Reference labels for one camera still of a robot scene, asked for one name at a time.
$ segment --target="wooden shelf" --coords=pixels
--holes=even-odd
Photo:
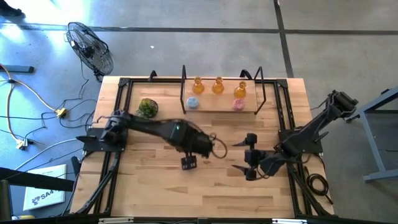
[[[235,111],[233,109],[233,101],[236,99],[234,96],[234,90],[239,86],[241,81],[246,82],[246,97],[244,98],[244,109],[241,111]],[[257,93],[256,87],[253,80],[223,80],[224,92],[222,94],[215,94],[212,91],[212,86],[215,80],[202,80],[202,84],[205,86],[205,91],[197,95],[192,91],[194,84],[193,79],[185,80],[184,86],[184,107],[187,111],[207,111],[207,112],[255,112],[257,111]],[[197,109],[190,109],[187,106],[187,99],[189,97],[196,97],[199,101]]]

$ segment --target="metal stand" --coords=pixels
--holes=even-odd
[[[19,72],[19,73],[33,73],[35,70],[32,66],[20,66],[20,65],[4,65],[8,72]],[[5,70],[0,67],[0,72],[5,72]]]
[[[373,113],[382,113],[382,114],[398,114],[396,110],[376,110],[381,106],[391,102],[392,100],[398,98],[398,86],[383,92],[379,97],[377,97],[372,102],[364,105],[362,108],[357,109],[355,113],[349,117],[346,122],[350,123],[352,120],[356,118],[361,118],[363,123],[363,128],[366,133],[366,137],[371,145],[372,153],[374,159],[376,160],[377,168],[379,172],[375,172],[369,175],[364,175],[363,180],[365,182],[369,182],[370,180],[376,179],[384,179],[389,177],[397,177],[398,176],[398,169],[393,170],[386,170],[384,167],[383,161],[380,157],[379,148],[377,147],[375,135],[372,133],[371,127],[368,121],[368,115]]]
[[[0,181],[0,221],[11,220],[11,198],[8,181]]]

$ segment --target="electric fan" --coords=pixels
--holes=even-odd
[[[113,61],[108,45],[86,25],[80,22],[70,22],[67,39],[80,60],[94,71],[94,76],[99,82],[101,81],[100,77],[112,72]]]

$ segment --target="pink object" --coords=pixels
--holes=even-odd
[[[243,99],[235,99],[233,103],[234,110],[240,111],[244,108],[244,101]]]

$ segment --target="fan stand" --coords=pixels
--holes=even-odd
[[[99,81],[100,83],[102,83],[102,80],[100,80],[99,77],[104,77],[104,75],[103,75],[100,71],[98,71],[97,69],[94,69],[94,76],[95,76],[95,78],[97,79],[97,81]]]

